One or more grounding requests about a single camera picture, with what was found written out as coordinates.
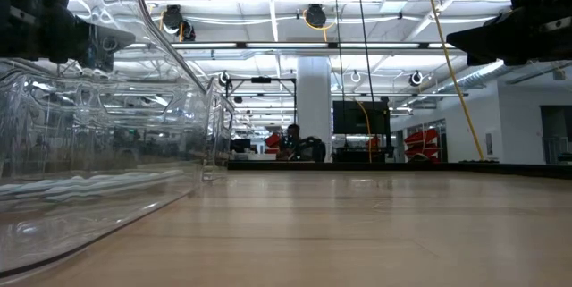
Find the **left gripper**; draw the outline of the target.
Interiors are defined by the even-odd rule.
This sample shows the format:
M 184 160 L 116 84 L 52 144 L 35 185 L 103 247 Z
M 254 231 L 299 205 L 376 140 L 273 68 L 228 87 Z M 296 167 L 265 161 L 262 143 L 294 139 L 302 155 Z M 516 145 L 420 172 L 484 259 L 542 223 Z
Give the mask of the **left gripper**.
M 88 23 L 71 14 L 69 0 L 1 0 L 1 56 L 87 62 L 112 70 L 112 55 L 135 42 L 131 32 Z

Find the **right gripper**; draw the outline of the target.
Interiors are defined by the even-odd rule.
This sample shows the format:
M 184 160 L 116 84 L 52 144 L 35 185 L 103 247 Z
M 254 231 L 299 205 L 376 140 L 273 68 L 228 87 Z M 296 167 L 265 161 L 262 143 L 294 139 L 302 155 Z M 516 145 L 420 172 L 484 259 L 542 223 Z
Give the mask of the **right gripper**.
M 468 66 L 520 59 L 571 58 L 571 0 L 510 0 L 512 12 L 483 26 L 453 32 L 446 42 L 467 54 Z

